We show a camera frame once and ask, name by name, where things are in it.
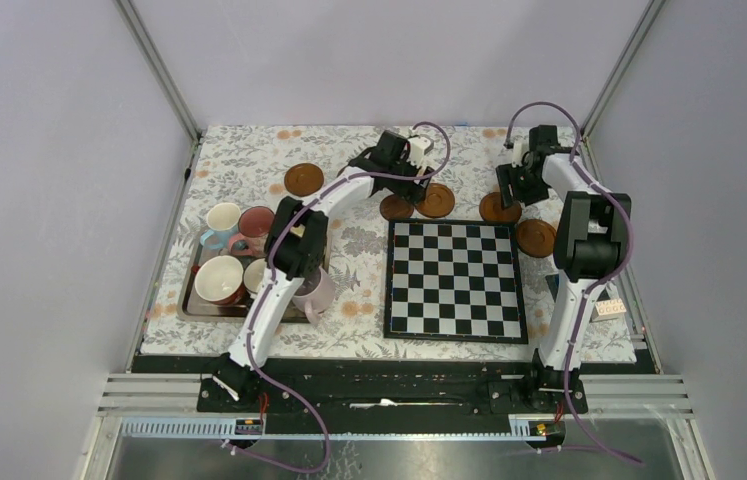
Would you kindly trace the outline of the dark brown small coaster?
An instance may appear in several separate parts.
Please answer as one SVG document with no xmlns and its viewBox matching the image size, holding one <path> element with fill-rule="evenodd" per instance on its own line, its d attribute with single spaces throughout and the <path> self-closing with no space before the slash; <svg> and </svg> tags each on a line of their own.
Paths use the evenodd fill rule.
<svg viewBox="0 0 747 480">
<path fill-rule="evenodd" d="M 522 208 L 518 203 L 510 207 L 503 207 L 500 192 L 485 195 L 479 204 L 481 218 L 487 222 L 516 224 L 522 216 Z"/>
</svg>

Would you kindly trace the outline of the lavender mug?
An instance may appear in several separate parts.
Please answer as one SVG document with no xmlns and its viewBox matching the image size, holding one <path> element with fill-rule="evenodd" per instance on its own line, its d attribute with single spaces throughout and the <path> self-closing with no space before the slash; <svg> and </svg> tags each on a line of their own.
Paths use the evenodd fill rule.
<svg viewBox="0 0 747 480">
<path fill-rule="evenodd" d="M 310 324 L 317 325 L 335 299 L 336 285 L 327 271 L 319 267 L 303 281 L 293 296 L 292 303 Z"/>
</svg>

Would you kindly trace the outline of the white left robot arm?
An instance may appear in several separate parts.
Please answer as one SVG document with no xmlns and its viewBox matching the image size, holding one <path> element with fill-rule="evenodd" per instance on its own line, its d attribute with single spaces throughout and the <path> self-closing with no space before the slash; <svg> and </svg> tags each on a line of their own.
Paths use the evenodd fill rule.
<svg viewBox="0 0 747 480">
<path fill-rule="evenodd" d="M 381 190 L 419 203 L 437 173 L 427 158 L 433 145 L 426 135 L 405 137 L 386 130 L 374 146 L 350 159 L 336 179 L 300 200 L 280 202 L 267 236 L 260 291 L 224 355 L 228 361 L 211 376 L 231 408 L 245 411 L 258 401 L 257 370 L 266 363 L 269 344 L 295 292 L 323 263 L 330 216 Z"/>
</svg>

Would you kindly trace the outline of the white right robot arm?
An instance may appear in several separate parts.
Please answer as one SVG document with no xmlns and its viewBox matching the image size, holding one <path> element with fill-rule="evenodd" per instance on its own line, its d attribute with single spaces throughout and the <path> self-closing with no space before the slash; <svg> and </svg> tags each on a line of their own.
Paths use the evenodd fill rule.
<svg viewBox="0 0 747 480">
<path fill-rule="evenodd" d="M 560 145 L 552 125 L 531 128 L 526 142 L 507 136 L 504 147 L 509 158 L 496 169 L 504 207 L 533 205 L 551 192 L 563 202 L 552 253 L 559 285 L 550 330 L 518 387 L 528 407 L 546 412 L 576 385 L 592 311 L 627 262 L 631 199 L 601 185 L 576 148 Z"/>
</svg>

